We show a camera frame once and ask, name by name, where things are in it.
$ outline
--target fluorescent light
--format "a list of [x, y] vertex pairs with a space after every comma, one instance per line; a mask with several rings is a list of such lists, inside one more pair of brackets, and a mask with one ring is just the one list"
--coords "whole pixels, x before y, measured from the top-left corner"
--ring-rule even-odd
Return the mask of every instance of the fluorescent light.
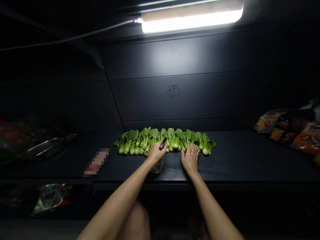
[[228, 24], [238, 21], [242, 16], [242, 12], [243, 8], [235, 11], [216, 12], [154, 21], [143, 21], [142, 19], [142, 31], [144, 33], [153, 33]]

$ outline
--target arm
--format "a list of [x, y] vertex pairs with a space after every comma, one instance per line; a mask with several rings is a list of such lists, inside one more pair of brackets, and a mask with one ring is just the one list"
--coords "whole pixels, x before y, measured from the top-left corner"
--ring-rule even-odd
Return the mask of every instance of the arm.
[[194, 144], [192, 145], [192, 149], [188, 144], [186, 153], [181, 150], [181, 161], [196, 189], [211, 240], [244, 239], [198, 173], [198, 156], [199, 152]]
[[159, 150], [160, 144], [161, 142], [157, 142], [151, 146], [148, 158], [114, 191], [84, 228], [77, 240], [116, 239], [147, 174], [166, 153], [168, 145], [165, 144], [164, 148]]

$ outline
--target hand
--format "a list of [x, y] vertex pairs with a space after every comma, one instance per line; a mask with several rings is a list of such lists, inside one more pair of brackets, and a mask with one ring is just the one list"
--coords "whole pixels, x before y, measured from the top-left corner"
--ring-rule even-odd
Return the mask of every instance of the hand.
[[161, 143], [162, 141], [156, 142], [149, 149], [147, 161], [150, 161], [153, 164], [152, 166], [156, 165], [156, 163], [166, 154], [168, 144], [165, 144], [163, 149], [160, 150], [159, 147]]
[[188, 143], [186, 153], [184, 153], [184, 151], [181, 150], [182, 165], [189, 177], [198, 172], [198, 156], [199, 151], [197, 151], [197, 146], [194, 144], [192, 144], [191, 148], [190, 144]]

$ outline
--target black wall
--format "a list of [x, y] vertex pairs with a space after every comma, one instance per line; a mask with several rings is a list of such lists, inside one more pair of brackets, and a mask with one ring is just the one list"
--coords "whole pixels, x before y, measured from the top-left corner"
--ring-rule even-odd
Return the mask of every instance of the black wall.
[[1, 117], [86, 133], [251, 129], [269, 109], [319, 97], [317, 26], [100, 46], [106, 72], [68, 44], [0, 52]]
[[121, 132], [106, 76], [70, 45], [0, 52], [1, 117], [32, 116], [66, 132]]
[[126, 130], [236, 130], [319, 96], [318, 40], [290, 23], [100, 49]]

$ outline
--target shelf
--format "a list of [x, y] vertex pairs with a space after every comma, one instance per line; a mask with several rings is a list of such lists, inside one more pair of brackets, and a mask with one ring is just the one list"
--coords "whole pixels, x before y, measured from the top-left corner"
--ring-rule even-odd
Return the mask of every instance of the shelf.
[[[207, 132], [217, 146], [211, 156], [199, 155], [198, 169], [212, 191], [320, 191], [320, 169], [313, 161], [286, 146], [278, 145], [253, 131]], [[14, 169], [0, 169], [0, 183], [94, 184], [95, 189], [116, 189], [146, 159], [145, 156], [118, 155], [112, 144], [118, 134], [77, 136], [51, 159]], [[111, 147], [110, 156], [95, 178], [82, 172], [101, 148]], [[180, 152], [165, 155], [160, 174], [150, 173], [143, 190], [189, 191]]]
[[[253, 131], [207, 132], [217, 146], [211, 156], [199, 155], [198, 170], [203, 180], [213, 188], [242, 190], [266, 186], [272, 190], [299, 188], [313, 189], [320, 186], [320, 169], [309, 157], [278, 145]], [[146, 159], [145, 156], [118, 155], [112, 148], [111, 156], [94, 180], [97, 188], [112, 188], [125, 181]], [[149, 174], [144, 188], [153, 189], [155, 184], [179, 186], [190, 184], [183, 170], [180, 153], [165, 155], [159, 175]]]

